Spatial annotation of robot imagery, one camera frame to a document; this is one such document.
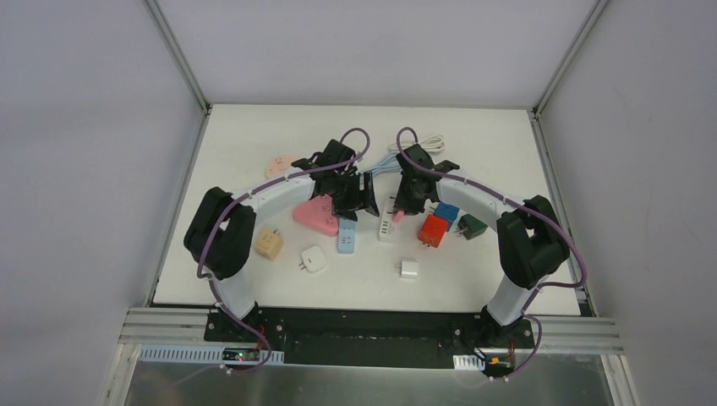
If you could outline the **dark green cube socket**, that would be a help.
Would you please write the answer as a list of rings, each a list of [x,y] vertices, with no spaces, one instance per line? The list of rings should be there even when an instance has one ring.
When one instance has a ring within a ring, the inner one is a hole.
[[[485,223],[470,214],[461,216],[457,225],[458,233],[466,240],[471,240],[482,235],[488,228]]]

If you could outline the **red cube socket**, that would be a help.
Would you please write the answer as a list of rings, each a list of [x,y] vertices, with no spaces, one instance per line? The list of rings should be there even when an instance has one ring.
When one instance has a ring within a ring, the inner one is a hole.
[[[418,232],[418,241],[431,248],[438,248],[451,224],[434,214],[429,214]]]

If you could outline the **white charger plug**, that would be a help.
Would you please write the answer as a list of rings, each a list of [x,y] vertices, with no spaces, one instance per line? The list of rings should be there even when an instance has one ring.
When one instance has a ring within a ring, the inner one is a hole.
[[[323,250],[319,246],[312,246],[300,253],[300,265],[299,268],[306,271],[309,274],[316,274],[325,270],[328,266],[328,261]]]

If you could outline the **beige cube plug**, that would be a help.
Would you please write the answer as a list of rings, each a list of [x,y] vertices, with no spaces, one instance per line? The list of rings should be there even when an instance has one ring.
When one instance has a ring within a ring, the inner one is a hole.
[[[277,230],[262,230],[255,240],[255,252],[267,259],[275,260],[283,248],[283,239]]]

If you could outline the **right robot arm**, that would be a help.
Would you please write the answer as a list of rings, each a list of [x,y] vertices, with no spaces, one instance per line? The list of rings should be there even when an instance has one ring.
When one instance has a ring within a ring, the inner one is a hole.
[[[557,221],[548,199],[517,200],[482,184],[449,161],[434,163],[420,146],[397,153],[402,169],[396,208],[408,215],[431,200],[456,206],[497,235],[504,273],[498,289],[479,316],[478,339],[499,347],[513,336],[523,312],[572,253],[573,242]]]

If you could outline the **blue cube socket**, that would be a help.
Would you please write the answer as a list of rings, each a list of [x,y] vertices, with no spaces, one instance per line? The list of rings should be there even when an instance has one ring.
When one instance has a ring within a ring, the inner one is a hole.
[[[447,204],[445,202],[439,202],[437,207],[433,210],[432,214],[445,220],[448,223],[447,230],[450,231],[452,225],[457,220],[460,209],[454,205]]]

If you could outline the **pink power strip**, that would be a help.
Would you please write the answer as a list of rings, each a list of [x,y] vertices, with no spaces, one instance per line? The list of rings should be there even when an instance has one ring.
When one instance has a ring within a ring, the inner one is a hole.
[[[293,209],[293,220],[328,237],[338,234],[338,220],[332,213],[332,198],[319,195]]]

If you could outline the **light blue power strip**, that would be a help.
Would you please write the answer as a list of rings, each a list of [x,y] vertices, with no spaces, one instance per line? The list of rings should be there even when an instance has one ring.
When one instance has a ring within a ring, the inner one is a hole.
[[[356,225],[354,220],[340,217],[338,219],[337,253],[352,255],[355,252]]]

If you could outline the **round pink socket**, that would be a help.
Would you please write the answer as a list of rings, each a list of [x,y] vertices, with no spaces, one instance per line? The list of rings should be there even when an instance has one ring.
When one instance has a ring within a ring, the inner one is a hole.
[[[296,160],[294,156],[280,155],[272,157],[265,165],[265,177],[267,179],[276,178],[282,176]]]

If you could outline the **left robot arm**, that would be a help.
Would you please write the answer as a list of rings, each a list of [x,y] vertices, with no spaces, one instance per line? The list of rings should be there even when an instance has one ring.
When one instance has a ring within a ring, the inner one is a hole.
[[[243,268],[248,261],[255,225],[315,197],[331,199],[334,217],[357,220],[360,211],[378,216],[374,176],[355,165],[360,154],[338,140],[323,151],[291,163],[266,183],[238,195],[219,187],[207,190],[183,237],[197,264],[198,278],[210,284],[218,307],[228,315],[225,329],[238,342],[257,333],[252,311],[257,303]]]

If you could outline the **small white usb charger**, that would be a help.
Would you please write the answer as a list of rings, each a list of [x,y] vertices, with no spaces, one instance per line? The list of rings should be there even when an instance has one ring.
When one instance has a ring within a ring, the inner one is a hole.
[[[419,276],[419,263],[414,260],[401,260],[399,276],[401,279],[417,279]]]

